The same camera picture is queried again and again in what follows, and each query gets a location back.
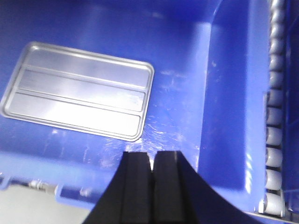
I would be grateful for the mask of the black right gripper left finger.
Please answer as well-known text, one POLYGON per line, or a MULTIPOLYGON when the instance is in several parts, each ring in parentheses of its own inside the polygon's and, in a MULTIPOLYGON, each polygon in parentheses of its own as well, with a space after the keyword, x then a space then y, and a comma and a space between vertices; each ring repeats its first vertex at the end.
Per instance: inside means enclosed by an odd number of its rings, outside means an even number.
POLYGON ((109 186, 85 224, 150 224, 152 172, 144 152, 124 152, 109 186))

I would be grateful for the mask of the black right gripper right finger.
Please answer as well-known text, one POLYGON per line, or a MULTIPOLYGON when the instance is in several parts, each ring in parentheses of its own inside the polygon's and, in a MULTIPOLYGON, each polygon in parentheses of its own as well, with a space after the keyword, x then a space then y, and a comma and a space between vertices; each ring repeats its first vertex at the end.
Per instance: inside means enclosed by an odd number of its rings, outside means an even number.
POLYGON ((180 151, 159 151, 154 160, 154 223, 257 224, 215 192, 180 151))

